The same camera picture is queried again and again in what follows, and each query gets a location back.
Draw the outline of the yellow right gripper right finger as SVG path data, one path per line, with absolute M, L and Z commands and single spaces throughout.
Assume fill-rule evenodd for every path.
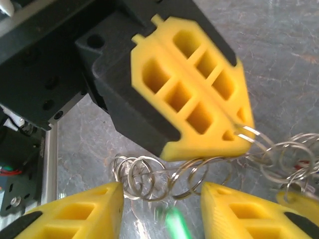
M 212 182 L 201 189 L 207 239 L 317 239 L 314 219 L 283 205 Z

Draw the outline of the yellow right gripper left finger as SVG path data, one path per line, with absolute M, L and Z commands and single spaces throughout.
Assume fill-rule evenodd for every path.
M 123 185 L 107 183 L 36 207 L 0 232 L 2 239 L 117 239 Z

